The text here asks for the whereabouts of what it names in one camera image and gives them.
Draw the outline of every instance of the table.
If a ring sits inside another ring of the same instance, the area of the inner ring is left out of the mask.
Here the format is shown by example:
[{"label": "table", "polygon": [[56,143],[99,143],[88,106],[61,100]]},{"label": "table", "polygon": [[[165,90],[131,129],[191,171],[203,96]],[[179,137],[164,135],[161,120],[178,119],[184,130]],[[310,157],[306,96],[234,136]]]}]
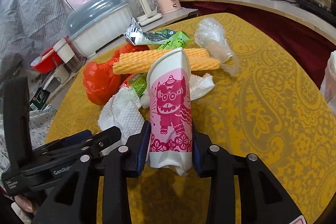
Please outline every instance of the table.
[{"label": "table", "polygon": [[[296,202],[307,223],[313,223],[336,189],[336,122],[315,84],[283,48],[239,17],[212,15],[226,28],[226,37],[240,63],[240,73],[215,70],[215,88],[192,102],[197,129],[230,153],[256,153]],[[203,17],[169,28],[193,37]],[[192,40],[188,47],[193,47]],[[107,52],[97,62],[107,60]],[[66,94],[47,142],[84,129],[99,132],[102,107],[86,98],[80,71]],[[142,110],[148,119],[148,112]],[[169,169],[145,167],[139,179],[128,179],[135,223],[205,223],[210,179],[193,170],[178,177]],[[98,201],[101,223],[101,188]],[[238,214],[236,223],[240,223]]]}]

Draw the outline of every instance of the crumpled tissue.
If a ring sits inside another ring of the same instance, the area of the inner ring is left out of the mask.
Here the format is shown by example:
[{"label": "crumpled tissue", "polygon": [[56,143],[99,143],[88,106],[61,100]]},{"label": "crumpled tissue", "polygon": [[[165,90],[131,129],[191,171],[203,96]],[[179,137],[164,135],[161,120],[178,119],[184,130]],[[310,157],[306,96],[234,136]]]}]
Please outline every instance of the crumpled tissue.
[{"label": "crumpled tissue", "polygon": [[132,87],[121,88],[104,105],[98,119],[99,128],[105,130],[116,126],[121,131],[120,141],[103,150],[104,155],[126,144],[129,136],[140,133],[144,123],[144,118],[139,112],[140,107],[140,99]]},{"label": "crumpled tissue", "polygon": [[[200,77],[192,74],[189,80],[191,100],[193,101],[206,95],[214,86],[212,75],[206,73],[203,77]],[[140,133],[144,118],[139,112],[139,108],[148,108],[149,103],[150,98],[147,89],[140,99],[131,86],[121,88],[110,98],[100,113],[98,126],[101,130],[117,126],[121,131],[121,139],[119,142],[104,149],[102,151],[104,155],[107,155],[118,146],[126,144],[129,136]]]}]

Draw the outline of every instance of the white plastic bag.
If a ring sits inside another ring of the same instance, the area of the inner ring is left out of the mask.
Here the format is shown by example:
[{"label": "white plastic bag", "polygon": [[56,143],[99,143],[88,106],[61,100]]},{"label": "white plastic bag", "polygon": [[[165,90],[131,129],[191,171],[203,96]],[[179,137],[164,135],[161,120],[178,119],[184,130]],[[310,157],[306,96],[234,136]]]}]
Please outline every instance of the white plastic bag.
[{"label": "white plastic bag", "polygon": [[[226,41],[224,27],[217,20],[213,17],[201,20],[194,37],[198,46],[207,49],[211,57],[221,62],[223,70],[232,76],[239,72],[238,59]],[[233,59],[232,67],[225,64],[230,58]]]},{"label": "white plastic bag", "polygon": [[330,54],[320,91],[331,111],[336,115],[336,51]]}]

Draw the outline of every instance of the paper cup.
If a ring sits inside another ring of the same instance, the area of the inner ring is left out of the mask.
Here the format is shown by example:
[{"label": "paper cup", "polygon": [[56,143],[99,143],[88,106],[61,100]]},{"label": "paper cup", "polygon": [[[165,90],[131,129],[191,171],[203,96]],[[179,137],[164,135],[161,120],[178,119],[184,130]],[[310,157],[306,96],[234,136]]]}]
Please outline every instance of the paper cup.
[{"label": "paper cup", "polygon": [[152,125],[149,166],[184,175],[192,166],[190,65],[182,48],[160,57],[147,74]]}]

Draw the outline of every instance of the plastic bag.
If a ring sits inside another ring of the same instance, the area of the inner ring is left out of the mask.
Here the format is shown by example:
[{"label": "plastic bag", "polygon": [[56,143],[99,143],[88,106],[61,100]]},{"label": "plastic bag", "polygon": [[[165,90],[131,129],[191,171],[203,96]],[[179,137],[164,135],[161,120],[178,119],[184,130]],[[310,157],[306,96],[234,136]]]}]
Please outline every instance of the plastic bag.
[{"label": "plastic bag", "polygon": [[336,115],[336,51],[330,54],[320,91],[329,108]]},{"label": "plastic bag", "polygon": [[[211,57],[221,62],[223,70],[233,76],[239,72],[238,59],[226,41],[224,27],[217,20],[213,17],[201,20],[194,38],[198,46],[207,49]],[[233,66],[225,64],[230,58],[233,59]]]},{"label": "plastic bag", "polygon": [[119,61],[120,54],[148,49],[148,46],[133,46],[127,43],[116,50],[112,58],[105,63],[89,62],[83,72],[83,85],[88,99],[96,105],[105,105],[129,76],[113,74],[113,64]]}]

